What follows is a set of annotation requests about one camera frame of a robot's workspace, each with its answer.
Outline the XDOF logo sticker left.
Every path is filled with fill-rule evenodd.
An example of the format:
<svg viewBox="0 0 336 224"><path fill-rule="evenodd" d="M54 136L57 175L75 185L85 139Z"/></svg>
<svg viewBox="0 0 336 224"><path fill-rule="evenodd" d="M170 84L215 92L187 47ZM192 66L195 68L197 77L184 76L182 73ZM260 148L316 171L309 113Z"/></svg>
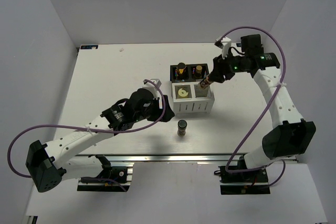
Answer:
<svg viewBox="0 0 336 224"><path fill-rule="evenodd" d="M80 50L95 50L98 49L98 45L81 45Z"/></svg>

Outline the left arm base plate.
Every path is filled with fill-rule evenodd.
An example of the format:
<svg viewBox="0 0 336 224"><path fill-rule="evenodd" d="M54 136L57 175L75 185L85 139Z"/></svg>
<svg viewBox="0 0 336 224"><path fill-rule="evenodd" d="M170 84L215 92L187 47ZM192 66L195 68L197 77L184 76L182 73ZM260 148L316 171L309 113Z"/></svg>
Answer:
<svg viewBox="0 0 336 224"><path fill-rule="evenodd" d="M112 165L111 169L95 178L82 177L78 181L77 191L126 193L132 182L133 165Z"/></svg>

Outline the white squeeze bottle yellow cap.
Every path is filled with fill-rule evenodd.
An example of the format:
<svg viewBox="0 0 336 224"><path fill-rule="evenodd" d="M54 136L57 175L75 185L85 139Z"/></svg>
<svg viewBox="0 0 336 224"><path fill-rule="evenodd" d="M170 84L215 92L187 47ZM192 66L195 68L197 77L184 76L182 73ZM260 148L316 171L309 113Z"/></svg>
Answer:
<svg viewBox="0 0 336 224"><path fill-rule="evenodd" d="M178 99L186 99L186 98L188 98L188 95L189 95L189 92L186 89L184 89L183 87L178 88L178 90L177 90L177 98Z"/></svg>

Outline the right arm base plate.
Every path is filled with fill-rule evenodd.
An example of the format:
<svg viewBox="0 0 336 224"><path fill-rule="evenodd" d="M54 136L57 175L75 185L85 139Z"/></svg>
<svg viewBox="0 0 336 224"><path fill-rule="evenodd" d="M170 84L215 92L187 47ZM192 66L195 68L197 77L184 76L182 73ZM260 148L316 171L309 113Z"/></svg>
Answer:
<svg viewBox="0 0 336 224"><path fill-rule="evenodd" d="M228 173L225 166L214 171L219 177L222 195L269 195L270 187L265 169L247 173Z"/></svg>

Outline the brown bottle gold cap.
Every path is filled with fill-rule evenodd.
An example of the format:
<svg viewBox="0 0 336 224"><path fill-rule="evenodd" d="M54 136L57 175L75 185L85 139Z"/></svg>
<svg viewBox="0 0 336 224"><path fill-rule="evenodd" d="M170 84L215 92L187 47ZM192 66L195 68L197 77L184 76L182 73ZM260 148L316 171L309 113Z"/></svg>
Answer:
<svg viewBox="0 0 336 224"><path fill-rule="evenodd" d="M203 71L203 67L201 65L197 65L194 71L194 79L196 80L202 79L202 71Z"/></svg>

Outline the white metal organizer rack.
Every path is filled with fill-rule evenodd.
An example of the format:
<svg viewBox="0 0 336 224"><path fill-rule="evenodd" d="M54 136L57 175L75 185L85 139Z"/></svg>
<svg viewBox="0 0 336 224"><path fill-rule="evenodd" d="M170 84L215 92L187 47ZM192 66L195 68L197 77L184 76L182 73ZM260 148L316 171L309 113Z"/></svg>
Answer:
<svg viewBox="0 0 336 224"><path fill-rule="evenodd" d="M177 98L177 90L181 87L189 92L188 98ZM215 102L210 87L202 89L199 82L172 83L172 99L175 114L210 113Z"/></svg>

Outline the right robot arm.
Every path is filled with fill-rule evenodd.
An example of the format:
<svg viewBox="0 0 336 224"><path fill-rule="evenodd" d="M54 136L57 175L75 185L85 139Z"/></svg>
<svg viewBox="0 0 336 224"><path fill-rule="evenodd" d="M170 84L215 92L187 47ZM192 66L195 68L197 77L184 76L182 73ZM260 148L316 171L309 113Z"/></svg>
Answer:
<svg viewBox="0 0 336 224"><path fill-rule="evenodd" d="M242 55L231 52L232 41L220 38L215 45L222 50L214 58L213 71L206 77L208 83L223 83L235 74L250 73L260 88L266 108L270 113L272 130L262 138L261 145L242 156L238 162L237 175L247 182L262 169L283 157L304 154L316 132L312 121L306 121L294 105L283 82L285 65L273 52L265 52L259 34L240 39Z"/></svg>

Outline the spice jar black lid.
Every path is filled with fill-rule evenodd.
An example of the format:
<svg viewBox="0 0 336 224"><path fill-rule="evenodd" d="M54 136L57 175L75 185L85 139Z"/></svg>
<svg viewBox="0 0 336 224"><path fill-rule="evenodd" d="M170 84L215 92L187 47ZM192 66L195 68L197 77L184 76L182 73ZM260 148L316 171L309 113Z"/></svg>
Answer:
<svg viewBox="0 0 336 224"><path fill-rule="evenodd" d="M212 82L209 80L209 78L207 76L199 83L199 86L202 89L207 89L211 84L212 84Z"/></svg>
<svg viewBox="0 0 336 224"><path fill-rule="evenodd" d="M187 122L185 120L179 120L177 123L178 136L184 136L186 133Z"/></svg>

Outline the tall dark sauce bottle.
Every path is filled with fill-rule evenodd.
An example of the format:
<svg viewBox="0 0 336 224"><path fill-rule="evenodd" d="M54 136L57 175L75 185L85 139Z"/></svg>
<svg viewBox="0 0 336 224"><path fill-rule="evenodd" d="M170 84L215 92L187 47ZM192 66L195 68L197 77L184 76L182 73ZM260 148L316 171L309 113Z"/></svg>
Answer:
<svg viewBox="0 0 336 224"><path fill-rule="evenodd" d="M183 81L186 76L186 64L180 62L176 67L176 79L177 81Z"/></svg>

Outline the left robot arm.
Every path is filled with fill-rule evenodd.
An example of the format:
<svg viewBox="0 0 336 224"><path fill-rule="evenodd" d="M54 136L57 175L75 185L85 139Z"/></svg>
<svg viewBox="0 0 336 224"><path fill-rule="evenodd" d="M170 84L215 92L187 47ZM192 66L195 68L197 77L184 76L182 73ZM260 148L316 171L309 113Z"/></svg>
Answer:
<svg viewBox="0 0 336 224"><path fill-rule="evenodd" d="M127 99L121 99L92 120L84 131L75 130L67 136L29 146L26 167L40 193L55 188L63 180L89 178L104 182L118 178L119 173L102 154L81 157L89 147L131 129L136 122L168 122L174 116L169 100L155 98L147 89L140 88Z"/></svg>

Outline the black metal organizer rack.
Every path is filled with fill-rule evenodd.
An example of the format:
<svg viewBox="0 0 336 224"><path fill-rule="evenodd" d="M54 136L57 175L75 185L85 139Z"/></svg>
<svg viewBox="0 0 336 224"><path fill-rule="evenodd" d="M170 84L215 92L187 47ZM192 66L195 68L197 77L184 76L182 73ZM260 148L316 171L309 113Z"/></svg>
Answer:
<svg viewBox="0 0 336 224"><path fill-rule="evenodd" d="M197 65L201 65L203 67L202 71L202 79L194 79L194 71ZM186 76L183 81L177 81L176 79L176 67L177 65L170 65L170 81L172 83L177 82L197 82L203 80L208 74L208 65L206 63L198 63L198 64L186 64Z"/></svg>

